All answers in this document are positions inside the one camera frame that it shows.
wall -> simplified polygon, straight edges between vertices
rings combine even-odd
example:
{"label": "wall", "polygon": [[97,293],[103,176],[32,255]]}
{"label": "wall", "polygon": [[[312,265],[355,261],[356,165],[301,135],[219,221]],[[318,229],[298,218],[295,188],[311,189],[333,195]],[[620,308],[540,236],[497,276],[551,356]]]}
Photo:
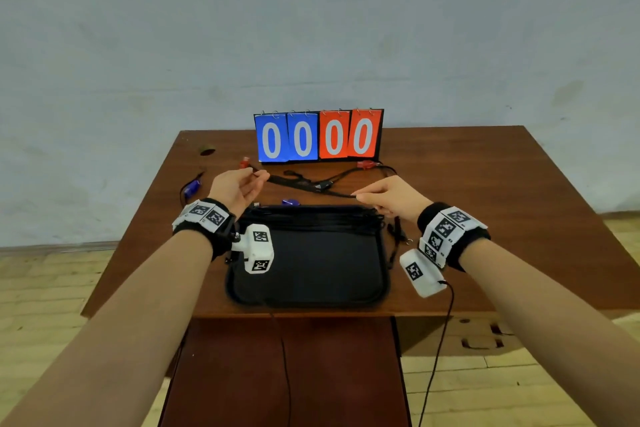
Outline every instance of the wall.
{"label": "wall", "polygon": [[0,0],[0,246],[119,238],[180,129],[525,124],[640,208],[640,0]]}

black pouch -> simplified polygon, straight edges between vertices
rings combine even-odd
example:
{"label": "black pouch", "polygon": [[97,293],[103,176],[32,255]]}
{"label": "black pouch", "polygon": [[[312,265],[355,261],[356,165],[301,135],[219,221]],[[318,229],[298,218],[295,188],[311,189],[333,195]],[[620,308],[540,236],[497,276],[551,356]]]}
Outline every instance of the black pouch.
{"label": "black pouch", "polygon": [[389,290],[381,217],[363,206],[263,206],[237,221],[244,233],[267,225],[274,259],[268,272],[244,270],[241,252],[230,252],[225,288],[242,305],[363,307]]}

baseboard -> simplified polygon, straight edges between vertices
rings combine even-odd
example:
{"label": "baseboard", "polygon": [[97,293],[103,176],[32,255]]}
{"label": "baseboard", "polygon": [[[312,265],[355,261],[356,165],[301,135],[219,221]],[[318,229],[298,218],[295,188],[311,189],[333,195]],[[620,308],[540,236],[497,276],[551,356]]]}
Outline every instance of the baseboard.
{"label": "baseboard", "polygon": [[66,245],[6,246],[0,248],[0,257],[15,255],[48,255],[49,253],[97,252],[115,250],[118,241],[94,241],[89,243],[70,243]]}
{"label": "baseboard", "polygon": [[600,213],[603,220],[631,220],[640,218],[640,211],[613,211],[611,213]]}

person's right hand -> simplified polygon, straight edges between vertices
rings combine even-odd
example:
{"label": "person's right hand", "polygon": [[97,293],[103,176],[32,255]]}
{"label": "person's right hand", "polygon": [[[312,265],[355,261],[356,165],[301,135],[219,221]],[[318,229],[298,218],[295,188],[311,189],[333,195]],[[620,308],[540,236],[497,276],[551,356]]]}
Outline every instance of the person's right hand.
{"label": "person's right hand", "polygon": [[384,216],[389,218],[399,216],[414,223],[418,221],[420,213],[432,204],[432,201],[422,196],[398,176],[376,181],[352,194],[355,194],[360,203],[372,204]]}

scoreboard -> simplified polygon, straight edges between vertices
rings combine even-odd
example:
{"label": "scoreboard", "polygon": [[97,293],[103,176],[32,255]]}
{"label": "scoreboard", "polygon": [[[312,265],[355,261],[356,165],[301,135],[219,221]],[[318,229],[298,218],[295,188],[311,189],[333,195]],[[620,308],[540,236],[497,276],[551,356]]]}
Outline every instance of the scoreboard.
{"label": "scoreboard", "polygon": [[378,160],[382,109],[256,114],[260,162]]}

